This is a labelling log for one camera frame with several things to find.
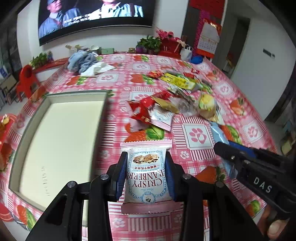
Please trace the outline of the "light blue snack packet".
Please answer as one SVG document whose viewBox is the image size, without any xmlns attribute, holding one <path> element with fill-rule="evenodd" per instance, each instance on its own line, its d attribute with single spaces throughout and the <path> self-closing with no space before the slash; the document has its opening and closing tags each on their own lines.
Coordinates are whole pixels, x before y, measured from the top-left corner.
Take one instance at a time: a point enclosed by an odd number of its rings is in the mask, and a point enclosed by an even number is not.
<svg viewBox="0 0 296 241">
<path fill-rule="evenodd" d="M 224 132 L 219 128 L 218 124 L 214 122 L 209 122 L 209 123 L 210 123 L 211 132 L 214 138 L 214 143 L 222 142 L 224 144 L 229 144 L 229 141 L 227 140 Z M 229 178 L 231 180 L 236 178 L 238 172 L 235 169 L 234 164 L 223 158 L 222 158 L 222 163 Z"/>
</svg>

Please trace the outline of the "white crispy cranberry snack packet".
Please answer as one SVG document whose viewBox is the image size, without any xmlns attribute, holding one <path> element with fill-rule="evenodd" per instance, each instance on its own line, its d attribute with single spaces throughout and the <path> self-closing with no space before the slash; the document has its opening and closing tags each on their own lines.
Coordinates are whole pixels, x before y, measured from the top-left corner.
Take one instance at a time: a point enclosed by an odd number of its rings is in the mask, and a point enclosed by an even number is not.
<svg viewBox="0 0 296 241">
<path fill-rule="evenodd" d="M 155 214 L 181 208 L 169 194 L 165 159 L 171 140 L 136 141 L 120 144 L 127 152 L 123 214 Z"/>
</svg>

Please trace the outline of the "yellow cake in clear wrapper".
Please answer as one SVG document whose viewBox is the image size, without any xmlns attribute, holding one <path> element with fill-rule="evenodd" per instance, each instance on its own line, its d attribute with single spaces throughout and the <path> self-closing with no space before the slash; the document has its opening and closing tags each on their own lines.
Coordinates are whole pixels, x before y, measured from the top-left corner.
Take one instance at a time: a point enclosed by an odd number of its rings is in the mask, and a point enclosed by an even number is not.
<svg viewBox="0 0 296 241">
<path fill-rule="evenodd" d="M 207 121 L 211 121 L 222 126 L 225 125 L 217 101 L 210 94 L 203 93 L 200 95 L 198 99 L 198 112 L 199 115 Z"/>
</svg>

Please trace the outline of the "clear wrapped dark bar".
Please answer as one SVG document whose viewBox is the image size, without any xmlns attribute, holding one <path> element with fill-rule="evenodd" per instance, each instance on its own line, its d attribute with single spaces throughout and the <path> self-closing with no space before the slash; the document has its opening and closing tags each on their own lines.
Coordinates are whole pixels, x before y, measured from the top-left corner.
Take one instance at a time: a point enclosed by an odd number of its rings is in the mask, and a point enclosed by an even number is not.
<svg viewBox="0 0 296 241">
<path fill-rule="evenodd" d="M 198 116 L 199 110 L 196 100 L 187 100 L 181 97 L 170 97 L 170 102 L 175 105 L 183 116 Z"/>
</svg>

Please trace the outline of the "pale pink snack packet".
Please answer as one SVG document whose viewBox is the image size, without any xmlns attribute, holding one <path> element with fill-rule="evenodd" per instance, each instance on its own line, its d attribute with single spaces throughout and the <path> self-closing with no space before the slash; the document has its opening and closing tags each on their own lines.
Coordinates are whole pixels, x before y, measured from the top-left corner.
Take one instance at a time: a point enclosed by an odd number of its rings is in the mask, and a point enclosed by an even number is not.
<svg viewBox="0 0 296 241">
<path fill-rule="evenodd" d="M 148 123 L 143 123 L 142 121 L 140 120 L 135 120 L 135 119 L 130 119 L 130 132 L 131 133 L 135 133 L 135 132 L 138 132 L 138 131 L 141 131 L 141 130 L 145 130 L 147 129 L 150 124 Z"/>
</svg>

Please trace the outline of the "small red packet far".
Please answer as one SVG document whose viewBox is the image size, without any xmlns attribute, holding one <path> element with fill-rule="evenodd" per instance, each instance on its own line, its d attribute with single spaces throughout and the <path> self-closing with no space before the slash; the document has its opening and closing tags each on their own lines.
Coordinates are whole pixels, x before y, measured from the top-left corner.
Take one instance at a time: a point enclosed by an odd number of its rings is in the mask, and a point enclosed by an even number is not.
<svg viewBox="0 0 296 241">
<path fill-rule="evenodd" d="M 184 72 L 183 74 L 185 77 L 190 78 L 190 79 L 199 79 L 199 76 L 197 75 L 197 73 Z"/>
</svg>

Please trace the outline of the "yellow flat snack bag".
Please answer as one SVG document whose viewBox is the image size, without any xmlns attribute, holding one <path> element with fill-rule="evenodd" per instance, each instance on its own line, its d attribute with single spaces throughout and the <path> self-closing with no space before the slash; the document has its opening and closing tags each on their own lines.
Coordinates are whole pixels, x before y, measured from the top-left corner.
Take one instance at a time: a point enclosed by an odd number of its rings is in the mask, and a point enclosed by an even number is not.
<svg viewBox="0 0 296 241">
<path fill-rule="evenodd" d="M 182 78 L 182 77 L 172 75 L 170 73 L 165 73 L 164 75 L 162 75 L 160 77 L 160 80 L 163 80 L 166 83 L 175 85 L 185 90 L 193 90 L 196 86 L 195 82 L 188 80 L 186 77 Z"/>
</svg>

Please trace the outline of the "white gift bag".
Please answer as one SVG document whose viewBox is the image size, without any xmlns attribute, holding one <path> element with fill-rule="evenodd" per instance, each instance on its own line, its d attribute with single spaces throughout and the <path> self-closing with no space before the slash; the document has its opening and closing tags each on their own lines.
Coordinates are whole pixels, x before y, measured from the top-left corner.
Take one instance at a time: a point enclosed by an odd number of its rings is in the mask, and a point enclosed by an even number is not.
<svg viewBox="0 0 296 241">
<path fill-rule="evenodd" d="M 190 62 L 192 58 L 192 50 L 193 48 L 191 46 L 186 46 L 185 48 L 182 48 L 182 50 L 180 51 L 181 60 Z"/>
</svg>

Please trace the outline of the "small red candy packet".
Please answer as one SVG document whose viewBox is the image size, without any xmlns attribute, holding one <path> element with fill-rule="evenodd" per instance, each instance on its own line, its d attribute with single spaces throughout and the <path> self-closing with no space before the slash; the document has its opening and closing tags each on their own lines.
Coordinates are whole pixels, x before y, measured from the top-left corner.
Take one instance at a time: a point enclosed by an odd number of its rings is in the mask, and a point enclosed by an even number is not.
<svg viewBox="0 0 296 241">
<path fill-rule="evenodd" d="M 161 71 L 150 71 L 147 73 L 147 77 L 152 78 L 152 79 L 158 79 L 163 76 L 163 72 Z"/>
</svg>

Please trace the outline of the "white crumpled cloth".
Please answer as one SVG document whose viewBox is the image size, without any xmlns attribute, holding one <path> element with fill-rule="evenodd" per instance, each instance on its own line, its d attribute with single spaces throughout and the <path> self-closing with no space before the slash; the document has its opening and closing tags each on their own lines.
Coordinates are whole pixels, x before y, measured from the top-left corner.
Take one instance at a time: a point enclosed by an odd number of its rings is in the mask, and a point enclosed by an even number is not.
<svg viewBox="0 0 296 241">
<path fill-rule="evenodd" d="M 81 77 L 95 77 L 101 73 L 115 69 L 114 66 L 109 65 L 105 62 L 97 62 L 91 65 L 85 72 L 80 74 Z"/>
</svg>

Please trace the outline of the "red gift box with flowers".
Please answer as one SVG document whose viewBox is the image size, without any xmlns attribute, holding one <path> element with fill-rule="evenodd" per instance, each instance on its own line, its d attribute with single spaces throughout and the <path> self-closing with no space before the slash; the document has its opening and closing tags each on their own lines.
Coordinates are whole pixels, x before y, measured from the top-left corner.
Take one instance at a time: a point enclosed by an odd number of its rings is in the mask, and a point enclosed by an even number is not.
<svg viewBox="0 0 296 241">
<path fill-rule="evenodd" d="M 158 55 L 180 59 L 181 49 L 186 46 L 185 42 L 180 38 L 175 37 L 172 31 L 167 32 L 157 28 L 156 33 L 161 40 Z"/>
</svg>

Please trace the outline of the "red plastic chair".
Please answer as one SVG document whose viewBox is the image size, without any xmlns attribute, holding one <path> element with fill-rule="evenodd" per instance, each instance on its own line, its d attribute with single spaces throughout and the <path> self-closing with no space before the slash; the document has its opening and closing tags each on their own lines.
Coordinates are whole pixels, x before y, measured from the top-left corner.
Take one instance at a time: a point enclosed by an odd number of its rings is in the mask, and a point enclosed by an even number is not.
<svg viewBox="0 0 296 241">
<path fill-rule="evenodd" d="M 33 94 L 33 85 L 40 87 L 41 83 L 30 65 L 26 65 L 22 68 L 19 79 L 20 81 L 16 85 L 16 94 L 19 101 L 22 102 L 21 93 L 23 92 L 27 98 L 30 98 Z"/>
</svg>

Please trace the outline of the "green potted plant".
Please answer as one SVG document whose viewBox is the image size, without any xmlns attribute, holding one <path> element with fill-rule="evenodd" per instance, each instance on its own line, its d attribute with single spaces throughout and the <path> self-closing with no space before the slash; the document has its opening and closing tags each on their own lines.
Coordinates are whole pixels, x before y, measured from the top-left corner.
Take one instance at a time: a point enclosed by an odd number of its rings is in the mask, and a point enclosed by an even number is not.
<svg viewBox="0 0 296 241">
<path fill-rule="evenodd" d="M 147 35 L 146 38 L 141 38 L 140 41 L 137 42 L 135 50 L 137 53 L 141 54 L 156 55 L 160 51 L 161 43 L 159 37 Z"/>
</svg>

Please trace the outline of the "small green plant left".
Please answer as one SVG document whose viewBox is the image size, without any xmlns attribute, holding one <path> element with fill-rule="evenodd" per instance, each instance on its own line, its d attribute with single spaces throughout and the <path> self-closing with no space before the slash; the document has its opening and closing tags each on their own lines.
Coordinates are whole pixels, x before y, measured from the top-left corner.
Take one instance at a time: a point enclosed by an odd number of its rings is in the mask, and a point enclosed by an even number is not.
<svg viewBox="0 0 296 241">
<path fill-rule="evenodd" d="M 48 54 L 40 53 L 37 57 L 33 57 L 33 59 L 29 62 L 29 65 L 33 69 L 40 68 L 48 63 Z"/>
</svg>

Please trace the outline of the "wall calendar red border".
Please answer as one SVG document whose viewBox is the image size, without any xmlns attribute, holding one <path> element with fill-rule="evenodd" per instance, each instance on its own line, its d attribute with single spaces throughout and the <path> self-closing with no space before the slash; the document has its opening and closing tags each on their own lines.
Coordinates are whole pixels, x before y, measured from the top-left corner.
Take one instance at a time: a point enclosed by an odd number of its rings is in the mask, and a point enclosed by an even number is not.
<svg viewBox="0 0 296 241">
<path fill-rule="evenodd" d="M 200 10 L 193 54 L 212 59 L 220 41 L 221 30 L 222 26 L 211 20 L 209 12 Z"/>
</svg>

